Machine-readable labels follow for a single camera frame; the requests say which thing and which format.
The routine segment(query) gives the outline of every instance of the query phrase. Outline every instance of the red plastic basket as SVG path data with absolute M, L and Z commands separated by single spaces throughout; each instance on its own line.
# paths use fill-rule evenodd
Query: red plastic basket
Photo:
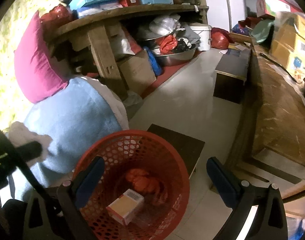
M 104 158 L 105 172 L 87 205 L 80 211 L 98 239 L 165 239 L 181 221 L 189 199 L 187 169 L 174 147 L 146 131 L 116 132 L 96 142 L 82 156 L 74 177 L 85 170 L 95 156 Z M 145 208 L 141 212 L 144 213 L 141 217 L 146 216 L 147 221 L 131 222 L 124 227 L 108 215 L 106 207 L 128 189 L 122 181 L 131 168 L 153 172 L 167 185 L 169 196 L 162 207 Z

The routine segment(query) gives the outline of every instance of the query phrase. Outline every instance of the floral blanket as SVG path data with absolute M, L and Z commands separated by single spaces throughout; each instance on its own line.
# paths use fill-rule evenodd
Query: floral blanket
M 14 51 L 33 14 L 49 12 L 59 0 L 15 0 L 0 22 L 0 129 L 6 131 L 14 121 L 22 121 L 30 103 L 21 92 L 14 75 Z

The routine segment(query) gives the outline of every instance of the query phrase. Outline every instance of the magenta pillow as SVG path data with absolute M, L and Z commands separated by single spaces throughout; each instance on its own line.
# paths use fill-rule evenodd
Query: magenta pillow
M 68 85 L 54 69 L 58 61 L 51 58 L 43 39 L 43 29 L 37 11 L 23 34 L 14 52 L 14 71 L 17 82 L 25 97 L 38 103 Z

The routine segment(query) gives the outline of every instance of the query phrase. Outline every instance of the white wall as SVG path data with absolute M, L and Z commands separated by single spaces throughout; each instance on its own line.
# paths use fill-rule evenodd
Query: white wall
M 233 27 L 239 20 L 245 19 L 243 0 L 228 0 L 230 4 L 231 23 Z M 209 10 L 207 13 L 208 24 L 213 27 L 229 31 L 229 13 L 227 0 L 206 0 Z
M 206 0 L 208 24 L 229 31 L 227 0 Z
M 231 23 L 234 27 L 238 21 L 245 19 L 245 5 L 244 0 L 229 0 L 230 13 L 231 13 Z

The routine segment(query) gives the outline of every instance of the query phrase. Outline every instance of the tiled floor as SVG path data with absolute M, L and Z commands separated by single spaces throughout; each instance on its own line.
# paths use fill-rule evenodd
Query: tiled floor
M 147 130 L 154 123 L 205 142 L 196 173 L 190 179 L 186 213 L 167 240 L 213 239 L 231 209 L 209 190 L 206 161 L 227 158 L 239 122 L 241 106 L 219 98 L 213 91 L 214 69 L 222 54 L 203 52 L 149 95 L 130 120 L 131 129 Z

